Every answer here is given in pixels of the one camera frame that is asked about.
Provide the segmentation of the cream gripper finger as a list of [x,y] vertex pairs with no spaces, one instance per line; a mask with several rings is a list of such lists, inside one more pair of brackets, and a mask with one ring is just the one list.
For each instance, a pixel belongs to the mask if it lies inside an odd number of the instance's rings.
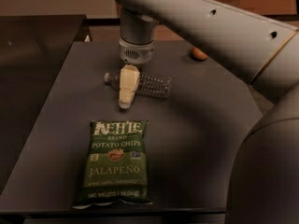
[[135,97],[135,91],[140,81],[140,72],[130,64],[126,64],[121,69],[119,106],[122,109],[128,109]]

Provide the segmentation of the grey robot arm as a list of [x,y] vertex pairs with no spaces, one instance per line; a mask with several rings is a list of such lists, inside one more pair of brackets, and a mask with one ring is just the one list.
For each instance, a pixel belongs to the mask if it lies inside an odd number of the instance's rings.
[[115,0],[121,41],[152,41],[141,19],[171,29],[273,103],[235,156],[225,224],[299,224],[298,29],[214,0]]

